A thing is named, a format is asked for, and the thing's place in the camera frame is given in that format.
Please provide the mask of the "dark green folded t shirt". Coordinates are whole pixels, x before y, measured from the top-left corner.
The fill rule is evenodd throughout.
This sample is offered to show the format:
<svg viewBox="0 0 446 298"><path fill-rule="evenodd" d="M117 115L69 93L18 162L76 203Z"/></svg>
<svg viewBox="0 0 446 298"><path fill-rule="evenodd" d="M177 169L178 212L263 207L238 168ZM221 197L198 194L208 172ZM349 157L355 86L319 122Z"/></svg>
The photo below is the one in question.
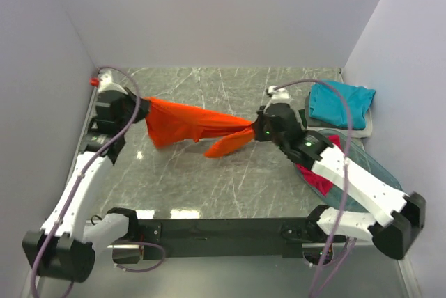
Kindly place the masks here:
<svg viewBox="0 0 446 298"><path fill-rule="evenodd" d="M307 129L307 117L306 117L306 111L305 109L300 109L298 111L301 122L302 122L302 126Z"/></svg>

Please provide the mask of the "grey folded t shirt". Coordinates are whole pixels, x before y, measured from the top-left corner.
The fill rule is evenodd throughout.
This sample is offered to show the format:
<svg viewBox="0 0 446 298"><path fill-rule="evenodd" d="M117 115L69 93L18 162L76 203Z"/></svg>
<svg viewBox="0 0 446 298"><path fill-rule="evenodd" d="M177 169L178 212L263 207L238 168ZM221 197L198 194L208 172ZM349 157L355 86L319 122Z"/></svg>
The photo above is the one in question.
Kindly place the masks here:
<svg viewBox="0 0 446 298"><path fill-rule="evenodd" d="M305 119L308 123L310 123L312 121L312 118L310 117L310 110L309 110L309 105L310 105L310 95L308 95L305 98L305 105L304 105L304 109L305 109Z"/></svg>

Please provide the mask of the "orange t shirt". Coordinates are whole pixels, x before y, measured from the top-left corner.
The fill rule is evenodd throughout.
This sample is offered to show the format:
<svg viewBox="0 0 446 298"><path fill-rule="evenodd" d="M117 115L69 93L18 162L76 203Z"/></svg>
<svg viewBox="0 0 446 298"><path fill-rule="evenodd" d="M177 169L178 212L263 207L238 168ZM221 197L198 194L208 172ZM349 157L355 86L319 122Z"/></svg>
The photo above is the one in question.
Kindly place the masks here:
<svg viewBox="0 0 446 298"><path fill-rule="evenodd" d="M255 138L254 123L244 118L150 97L146 116L148 136L160 149L184 140L217 139L207 158L231 154Z"/></svg>

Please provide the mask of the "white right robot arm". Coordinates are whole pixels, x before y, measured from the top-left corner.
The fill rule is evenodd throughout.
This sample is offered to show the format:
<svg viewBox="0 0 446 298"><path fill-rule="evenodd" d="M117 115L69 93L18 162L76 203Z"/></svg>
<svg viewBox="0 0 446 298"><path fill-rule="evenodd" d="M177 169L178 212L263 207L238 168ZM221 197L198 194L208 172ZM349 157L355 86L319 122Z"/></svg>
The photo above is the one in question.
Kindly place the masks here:
<svg viewBox="0 0 446 298"><path fill-rule="evenodd" d="M426 219L426 200L419 193L395 189L344 158L343 151L319 132L303 130L287 103L262 106L254 123L256 139L273 142L300 165L345 191L366 211L341 212L318 206L307 218L306 234L320 242L330 233L372 242L384 255L403 259Z"/></svg>

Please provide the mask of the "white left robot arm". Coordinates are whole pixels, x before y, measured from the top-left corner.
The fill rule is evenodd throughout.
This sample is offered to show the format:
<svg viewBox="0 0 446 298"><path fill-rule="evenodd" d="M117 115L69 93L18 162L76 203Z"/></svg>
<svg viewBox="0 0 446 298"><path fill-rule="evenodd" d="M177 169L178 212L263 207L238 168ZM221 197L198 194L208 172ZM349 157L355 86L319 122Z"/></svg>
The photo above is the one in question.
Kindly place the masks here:
<svg viewBox="0 0 446 298"><path fill-rule="evenodd" d="M134 210L113 208L90 228L86 221L100 185L125 146L125 133L146 117L149 106L129 88L112 86L98 91L96 115L82 138L61 198L40 230L27 232L22 240L34 276L83 283L97 256L109 245L139 239Z"/></svg>

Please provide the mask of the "black base crossbar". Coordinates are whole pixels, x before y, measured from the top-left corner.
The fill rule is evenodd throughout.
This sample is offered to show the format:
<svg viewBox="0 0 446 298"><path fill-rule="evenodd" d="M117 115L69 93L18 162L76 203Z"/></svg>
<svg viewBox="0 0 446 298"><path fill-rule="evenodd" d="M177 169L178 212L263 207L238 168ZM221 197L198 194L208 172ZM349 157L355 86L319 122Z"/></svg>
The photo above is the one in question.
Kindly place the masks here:
<svg viewBox="0 0 446 298"><path fill-rule="evenodd" d="M282 256L301 258L303 244L328 235L305 218L140 219L136 238L118 243L160 245L168 258Z"/></svg>

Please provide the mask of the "white folded t shirt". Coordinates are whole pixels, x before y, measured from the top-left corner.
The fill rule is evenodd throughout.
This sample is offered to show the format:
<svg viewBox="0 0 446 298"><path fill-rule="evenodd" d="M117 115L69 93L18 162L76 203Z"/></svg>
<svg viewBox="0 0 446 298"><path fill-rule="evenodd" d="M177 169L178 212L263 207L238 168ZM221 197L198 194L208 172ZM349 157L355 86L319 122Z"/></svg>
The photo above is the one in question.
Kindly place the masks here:
<svg viewBox="0 0 446 298"><path fill-rule="evenodd" d="M373 131L373 123L370 110L368 110L368 112L366 113L365 120L366 120L366 127L363 130L353 130L351 133L352 138L363 139L371 136L371 133ZM348 130L339 129L336 127L308 127L307 129L317 132L322 132L323 130L330 130L343 134L344 136L348 136Z"/></svg>

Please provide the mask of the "magenta t shirt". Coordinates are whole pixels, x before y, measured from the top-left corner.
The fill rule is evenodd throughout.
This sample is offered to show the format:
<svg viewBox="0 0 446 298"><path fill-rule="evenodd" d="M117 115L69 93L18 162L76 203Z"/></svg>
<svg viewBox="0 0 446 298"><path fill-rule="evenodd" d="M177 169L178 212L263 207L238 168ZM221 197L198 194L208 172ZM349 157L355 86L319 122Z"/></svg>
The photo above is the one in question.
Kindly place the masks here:
<svg viewBox="0 0 446 298"><path fill-rule="evenodd" d="M316 131L306 131L297 142L296 168L301 172L305 181L318 190L323 196L331 190L333 184L324 177L312 171L314 162L321 160L321 153L326 148L341 150L341 143L337 135L326 137Z"/></svg>

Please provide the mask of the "blue transparent plastic bin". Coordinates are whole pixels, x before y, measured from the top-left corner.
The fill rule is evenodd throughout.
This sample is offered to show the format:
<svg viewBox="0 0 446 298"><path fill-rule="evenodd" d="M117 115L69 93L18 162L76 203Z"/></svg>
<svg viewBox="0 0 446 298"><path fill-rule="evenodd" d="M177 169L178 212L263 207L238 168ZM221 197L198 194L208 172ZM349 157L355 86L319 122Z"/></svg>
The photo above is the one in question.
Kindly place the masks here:
<svg viewBox="0 0 446 298"><path fill-rule="evenodd" d="M346 136L344 136L343 134L330 130L323 130L320 133L326 137L337 135L341 143L341 149L344 148ZM385 168L383 168L373 157L371 157L368 153L364 151L361 139L352 139L349 151L349 157L358 166L362 167L364 170L368 171L370 174L372 174L379 180L383 181L385 184L399 191L403 191L403 188L399 184L398 180ZM305 181L301 172L299 172L297 168L296 170L298 175ZM323 196L318 190L316 190L309 183L307 183L306 181L305 183L322 200L323 203L336 209L339 208L342 197L342 190L340 188L333 185L331 190L327 193L327 195Z"/></svg>

